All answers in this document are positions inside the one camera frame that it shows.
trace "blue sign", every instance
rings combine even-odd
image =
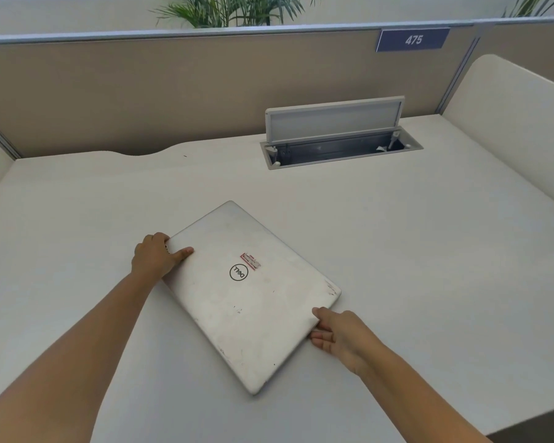
[[[443,48],[449,33],[449,28],[384,29],[376,52],[438,50]]]

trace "desk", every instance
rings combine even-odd
[[[0,392],[130,268],[234,200],[482,432],[554,408],[554,201],[439,116],[424,150],[268,170],[248,136],[150,156],[15,162],[0,183]],[[250,397],[159,285],[94,442],[402,441],[359,379],[304,342]]]

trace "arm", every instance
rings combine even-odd
[[[361,378],[407,443],[490,443],[354,313],[312,312],[312,343]]]
[[[163,233],[135,248],[132,270],[0,395],[0,443],[89,442],[117,364],[154,285],[189,256]]]

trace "silver laptop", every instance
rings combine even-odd
[[[195,253],[164,277],[178,302],[256,395],[341,290],[229,201],[167,241]]]

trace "potted plant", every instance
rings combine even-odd
[[[176,0],[153,12],[159,20],[179,18],[194,28],[227,28],[283,24],[285,15],[293,20],[303,11],[301,0]]]
[[[538,17],[554,7],[554,0],[517,0],[509,14],[505,7],[504,17]]]

